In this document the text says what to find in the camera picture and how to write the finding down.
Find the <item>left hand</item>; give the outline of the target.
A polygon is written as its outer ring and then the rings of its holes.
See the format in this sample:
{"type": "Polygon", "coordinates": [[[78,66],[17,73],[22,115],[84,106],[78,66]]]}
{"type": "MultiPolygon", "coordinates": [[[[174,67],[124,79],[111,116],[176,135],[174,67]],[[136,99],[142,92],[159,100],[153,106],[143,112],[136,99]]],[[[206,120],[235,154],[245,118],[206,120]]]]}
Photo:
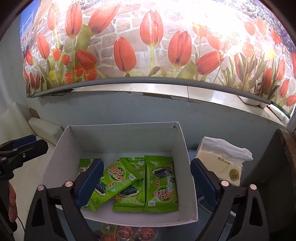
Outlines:
{"type": "Polygon", "coordinates": [[[9,183],[9,219],[11,222],[15,222],[18,217],[18,210],[16,206],[16,192],[13,186],[9,183]]]}

